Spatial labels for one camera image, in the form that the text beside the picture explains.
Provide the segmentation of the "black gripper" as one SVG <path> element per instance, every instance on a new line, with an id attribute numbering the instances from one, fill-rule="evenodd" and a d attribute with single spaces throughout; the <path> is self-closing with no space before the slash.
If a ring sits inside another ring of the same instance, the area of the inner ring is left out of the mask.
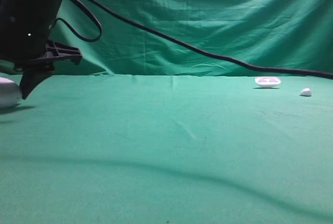
<path id="1" fill-rule="evenodd" d="M 77 48 L 49 40 L 56 23 L 62 0 L 1 0 L 1 59 L 10 62 L 14 71 L 28 67 L 50 67 L 55 61 L 79 64 L 82 58 Z M 22 99 L 44 80 L 54 69 L 25 70 L 19 87 Z"/>

